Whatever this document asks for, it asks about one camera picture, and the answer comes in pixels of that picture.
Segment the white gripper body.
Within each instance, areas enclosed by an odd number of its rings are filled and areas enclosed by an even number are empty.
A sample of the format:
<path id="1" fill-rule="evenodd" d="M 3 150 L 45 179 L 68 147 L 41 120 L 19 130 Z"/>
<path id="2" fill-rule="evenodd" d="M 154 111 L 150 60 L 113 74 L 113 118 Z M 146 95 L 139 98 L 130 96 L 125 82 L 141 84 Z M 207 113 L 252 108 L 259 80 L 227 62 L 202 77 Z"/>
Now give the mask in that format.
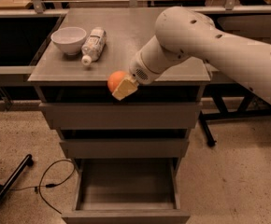
<path id="1" fill-rule="evenodd" d="M 148 85 L 157 79 L 166 69 L 162 51 L 141 49 L 132 59 L 129 71 L 138 83 Z"/>

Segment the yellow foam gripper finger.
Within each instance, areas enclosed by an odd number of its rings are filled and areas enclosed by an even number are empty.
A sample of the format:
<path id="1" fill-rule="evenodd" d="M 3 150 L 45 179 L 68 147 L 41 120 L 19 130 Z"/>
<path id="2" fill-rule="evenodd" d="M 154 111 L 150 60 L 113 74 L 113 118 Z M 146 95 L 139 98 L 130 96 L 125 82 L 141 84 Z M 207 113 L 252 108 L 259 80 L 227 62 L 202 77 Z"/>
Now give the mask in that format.
<path id="1" fill-rule="evenodd" d="M 121 86 L 112 93 L 117 100 L 122 100 L 137 91 L 139 83 L 135 78 L 126 75 Z"/>

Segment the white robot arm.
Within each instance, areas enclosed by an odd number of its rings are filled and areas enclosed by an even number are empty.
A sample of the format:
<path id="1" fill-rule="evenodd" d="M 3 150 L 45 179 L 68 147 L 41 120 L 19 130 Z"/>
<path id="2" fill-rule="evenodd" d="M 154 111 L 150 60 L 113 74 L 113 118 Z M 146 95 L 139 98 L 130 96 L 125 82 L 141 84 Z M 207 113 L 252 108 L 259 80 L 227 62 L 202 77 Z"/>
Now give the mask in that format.
<path id="1" fill-rule="evenodd" d="M 108 89 L 120 101 L 191 57 L 271 105 L 271 44 L 225 33 L 208 16 L 185 7 L 171 7 L 158 16 L 152 39 L 135 54 L 128 72 L 109 77 Z"/>

